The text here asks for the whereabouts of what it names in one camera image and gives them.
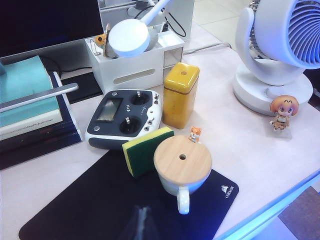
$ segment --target kitchen sponge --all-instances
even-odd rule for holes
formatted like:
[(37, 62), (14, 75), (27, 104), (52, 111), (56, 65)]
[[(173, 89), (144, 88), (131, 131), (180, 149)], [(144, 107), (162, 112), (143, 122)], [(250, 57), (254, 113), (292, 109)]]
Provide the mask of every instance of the kitchen sponge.
[(126, 165), (134, 178), (155, 168), (156, 148), (163, 140), (172, 136), (174, 131), (165, 126), (122, 144)]

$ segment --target white storage box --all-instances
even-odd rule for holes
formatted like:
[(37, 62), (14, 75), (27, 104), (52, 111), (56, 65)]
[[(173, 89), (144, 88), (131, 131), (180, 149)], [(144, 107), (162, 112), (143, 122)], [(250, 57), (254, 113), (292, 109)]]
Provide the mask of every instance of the white storage box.
[(104, 94), (113, 89), (149, 89), (163, 84), (164, 72), (181, 62), (185, 42), (171, 30), (158, 33), (150, 51), (135, 57), (111, 59), (103, 50), (85, 40), (94, 77)]

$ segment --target fan base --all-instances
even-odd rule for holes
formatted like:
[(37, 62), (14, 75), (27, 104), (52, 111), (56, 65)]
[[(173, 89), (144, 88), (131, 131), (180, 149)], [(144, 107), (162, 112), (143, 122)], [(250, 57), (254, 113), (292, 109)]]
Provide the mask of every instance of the fan base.
[(304, 74), (283, 86), (271, 86), (256, 78), (244, 64), (240, 64), (236, 70), (233, 92), (249, 109), (263, 115), (274, 116), (270, 111), (270, 104), (274, 98), (280, 95), (294, 96), (301, 109), (311, 98), (313, 87)]

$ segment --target controller screen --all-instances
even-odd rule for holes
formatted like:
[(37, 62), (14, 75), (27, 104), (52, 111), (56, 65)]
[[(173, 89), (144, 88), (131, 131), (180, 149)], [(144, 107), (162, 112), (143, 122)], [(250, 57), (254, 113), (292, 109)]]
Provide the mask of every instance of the controller screen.
[(100, 121), (113, 121), (115, 114), (122, 102), (122, 98), (108, 99), (102, 108), (102, 111), (97, 118)]

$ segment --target white mug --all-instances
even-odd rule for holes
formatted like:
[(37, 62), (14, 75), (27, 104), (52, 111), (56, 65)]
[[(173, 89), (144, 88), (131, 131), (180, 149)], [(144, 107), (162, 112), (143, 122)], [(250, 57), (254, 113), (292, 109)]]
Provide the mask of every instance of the white mug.
[(159, 173), (159, 179), (163, 188), (171, 195), (176, 196), (178, 211), (180, 214), (188, 214), (190, 209), (190, 195), (193, 194), (205, 182), (209, 175), (201, 181), (187, 184), (185, 186), (176, 185), (164, 179)]
[(210, 152), (203, 144), (177, 135), (159, 144), (153, 161), (163, 188), (176, 196), (179, 213), (188, 214), (190, 194), (205, 182), (211, 172)]

